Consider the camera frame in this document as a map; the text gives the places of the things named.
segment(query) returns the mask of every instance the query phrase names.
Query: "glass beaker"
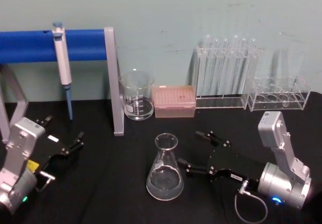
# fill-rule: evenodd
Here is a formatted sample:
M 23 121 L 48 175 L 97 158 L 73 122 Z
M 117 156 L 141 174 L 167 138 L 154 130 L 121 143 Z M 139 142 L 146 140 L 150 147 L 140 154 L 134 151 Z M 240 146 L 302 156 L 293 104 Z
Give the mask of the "glass beaker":
M 155 138 L 158 152 L 147 177 L 146 188 L 157 200 L 173 200 L 183 190 L 184 183 L 173 152 L 177 144 L 178 139 L 170 133 L 162 133 Z
M 153 114 L 152 86 L 154 79 L 144 71 L 132 70 L 119 77 L 122 85 L 125 115 L 132 120 L 144 120 Z

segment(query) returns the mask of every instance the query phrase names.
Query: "blue bar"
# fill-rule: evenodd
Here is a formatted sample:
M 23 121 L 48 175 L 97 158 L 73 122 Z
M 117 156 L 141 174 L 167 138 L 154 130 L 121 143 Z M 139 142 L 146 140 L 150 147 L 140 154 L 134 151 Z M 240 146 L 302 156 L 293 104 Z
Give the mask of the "blue bar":
M 69 60 L 106 60 L 103 29 L 66 30 Z M 0 32 L 0 64 L 57 61 L 51 30 Z

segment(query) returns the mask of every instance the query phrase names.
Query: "black tabletop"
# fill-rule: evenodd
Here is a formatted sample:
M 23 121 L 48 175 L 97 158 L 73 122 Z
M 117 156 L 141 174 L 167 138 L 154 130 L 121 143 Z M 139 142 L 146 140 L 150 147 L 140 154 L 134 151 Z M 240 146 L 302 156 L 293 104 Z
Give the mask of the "black tabletop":
M 49 171 L 56 181 L 43 192 L 33 193 L 13 223 L 242 223 L 233 209 L 239 185 L 231 180 L 221 179 L 213 186 L 205 176 L 187 178 L 181 171 L 185 186 L 178 198 L 162 202 L 148 194 L 145 181 L 157 152 L 154 138 L 163 132 L 177 136 L 177 158 L 198 165 L 207 164 L 212 146 L 197 140 L 196 130 L 213 130 L 229 139 L 240 155 L 276 163 L 257 131 L 263 111 L 198 109 L 191 119 L 125 118 L 125 135 L 115 137 L 110 101 L 74 101 L 72 105 L 70 123 L 65 102 L 30 103 L 26 117 L 52 115 L 47 131 L 66 143 L 84 131 L 85 147 L 72 160 L 53 163 Z M 304 111 L 285 110 L 283 116 L 295 155 L 310 167 L 313 179 L 322 181 L 322 95 L 311 93 Z M 300 211 L 266 202 L 269 215 L 264 223 L 310 223 L 309 216 Z M 262 207 L 249 199 L 240 201 L 240 212 L 253 221 L 263 215 Z

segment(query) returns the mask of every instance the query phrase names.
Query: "water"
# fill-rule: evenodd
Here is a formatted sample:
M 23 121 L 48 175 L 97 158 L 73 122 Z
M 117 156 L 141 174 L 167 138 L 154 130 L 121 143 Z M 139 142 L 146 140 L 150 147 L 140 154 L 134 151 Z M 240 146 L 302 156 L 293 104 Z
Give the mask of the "water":
M 183 190 L 184 182 L 179 172 L 167 165 L 152 171 L 146 181 L 146 188 L 150 195 L 158 200 L 172 200 Z
M 132 120 L 144 120 L 153 114 L 153 103 L 149 98 L 140 97 L 127 100 L 124 106 L 125 115 Z

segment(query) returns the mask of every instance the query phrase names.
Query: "light blue wall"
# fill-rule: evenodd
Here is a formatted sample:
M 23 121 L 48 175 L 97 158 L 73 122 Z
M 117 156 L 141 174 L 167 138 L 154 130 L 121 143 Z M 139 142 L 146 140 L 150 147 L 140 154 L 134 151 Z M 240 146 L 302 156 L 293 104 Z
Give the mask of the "light blue wall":
M 70 29 L 113 26 L 121 72 L 136 68 L 160 84 L 184 84 L 193 48 L 205 34 L 240 34 L 260 47 L 292 44 L 308 49 L 301 74 L 322 92 L 322 0 L 0 0 L 0 30 Z M 16 64 L 31 101 L 64 98 L 55 62 Z M 72 97 L 105 97 L 104 62 L 71 64 Z

